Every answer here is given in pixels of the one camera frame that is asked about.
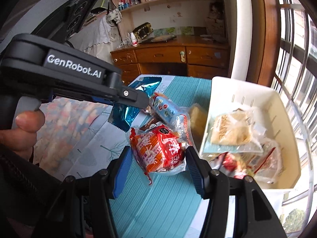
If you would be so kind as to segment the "person left hand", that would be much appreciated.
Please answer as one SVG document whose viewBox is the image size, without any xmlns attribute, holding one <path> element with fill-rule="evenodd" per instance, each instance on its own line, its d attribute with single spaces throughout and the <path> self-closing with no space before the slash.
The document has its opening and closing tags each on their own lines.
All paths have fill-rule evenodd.
<svg viewBox="0 0 317 238">
<path fill-rule="evenodd" d="M 23 159 L 29 160 L 36 144 L 37 131 L 45 123 L 45 115 L 41 110 L 25 111 L 19 114 L 15 121 L 17 128 L 1 131 L 1 144 Z"/>
</svg>

